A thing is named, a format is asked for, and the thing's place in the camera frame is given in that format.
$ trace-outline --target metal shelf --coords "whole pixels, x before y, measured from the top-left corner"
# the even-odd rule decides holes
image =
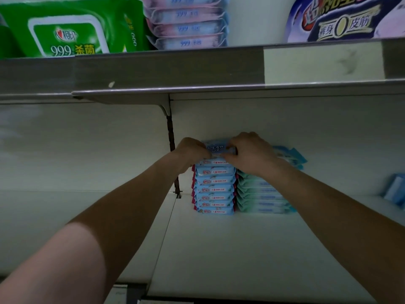
[[[8,59],[0,61],[0,103],[155,104],[169,115],[169,96],[398,94],[404,50],[399,38]]]

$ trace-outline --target stack of wet wipes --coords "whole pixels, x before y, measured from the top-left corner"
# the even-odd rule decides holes
[[[226,143],[222,140],[205,143],[213,158],[193,166],[192,202],[199,213],[233,214],[236,169],[221,154],[235,153],[235,148],[226,149]]]
[[[227,46],[229,0],[143,0],[144,15],[159,50]]]
[[[273,146],[276,155],[288,161],[292,166],[303,169],[307,160],[295,149]],[[294,212],[294,208],[277,190],[264,179],[237,171],[237,204],[242,212],[277,213]]]

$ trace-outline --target right hand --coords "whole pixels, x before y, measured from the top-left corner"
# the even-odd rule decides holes
[[[263,178],[269,168],[285,162],[277,158],[273,148],[255,132],[241,132],[230,139],[228,146],[236,147],[238,154],[224,153],[227,162],[241,171]]]

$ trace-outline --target forearm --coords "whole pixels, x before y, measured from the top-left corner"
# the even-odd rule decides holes
[[[402,303],[405,228],[284,161],[264,178],[299,212],[331,254],[382,303]]]
[[[183,161],[176,153],[167,154],[71,221],[85,225],[101,247],[106,292],[141,246]]]

